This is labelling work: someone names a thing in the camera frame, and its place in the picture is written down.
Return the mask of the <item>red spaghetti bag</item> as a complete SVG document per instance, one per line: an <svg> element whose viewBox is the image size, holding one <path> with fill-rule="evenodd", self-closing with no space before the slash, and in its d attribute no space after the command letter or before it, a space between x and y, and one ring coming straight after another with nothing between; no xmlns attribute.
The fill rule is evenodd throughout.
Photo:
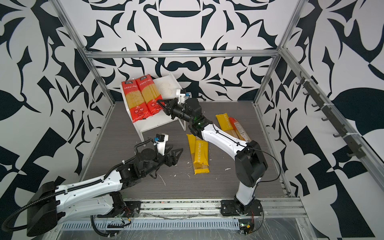
<svg viewBox="0 0 384 240"><path fill-rule="evenodd" d="M229 117L229 121L240 140L248 143L251 142L251 138L248 136L243 126L235 118Z"/></svg>
<svg viewBox="0 0 384 240"><path fill-rule="evenodd" d="M152 76L145 75L140 77L136 79L136 83L140 92L142 93L142 96L151 115L154 116L159 113L162 108L157 104L157 100L162 100L163 98L157 86L155 85Z"/></svg>
<svg viewBox="0 0 384 240"><path fill-rule="evenodd" d="M152 116L135 80L122 82L122 88L133 123Z"/></svg>

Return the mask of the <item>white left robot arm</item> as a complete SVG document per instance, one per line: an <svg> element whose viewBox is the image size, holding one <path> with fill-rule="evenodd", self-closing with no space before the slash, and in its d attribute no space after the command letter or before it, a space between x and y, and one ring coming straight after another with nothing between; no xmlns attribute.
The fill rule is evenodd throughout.
<svg viewBox="0 0 384 240"><path fill-rule="evenodd" d="M167 140L168 135L157 135L136 144L133 157L102 176L69 185L43 184L25 206L4 220L2 230L27 230L28 237L36 237L76 218L122 215L127 207L122 190L137 185L147 176L156 179L163 165L177 165L183 149L174 149Z"/></svg>

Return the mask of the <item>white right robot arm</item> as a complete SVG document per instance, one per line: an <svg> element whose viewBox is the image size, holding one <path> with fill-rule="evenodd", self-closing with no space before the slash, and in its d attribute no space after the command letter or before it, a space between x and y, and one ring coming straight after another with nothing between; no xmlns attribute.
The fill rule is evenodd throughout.
<svg viewBox="0 0 384 240"><path fill-rule="evenodd" d="M197 99L187 99L180 104L177 98L158 100L164 113L172 119L188 123L190 132L224 151L235 161L236 176L240 181L238 191L232 200L221 201L221 214L228 216L262 216L263 207L255 198L255 191L268 169L265 156L256 141L242 141L217 127L207 119Z"/></svg>

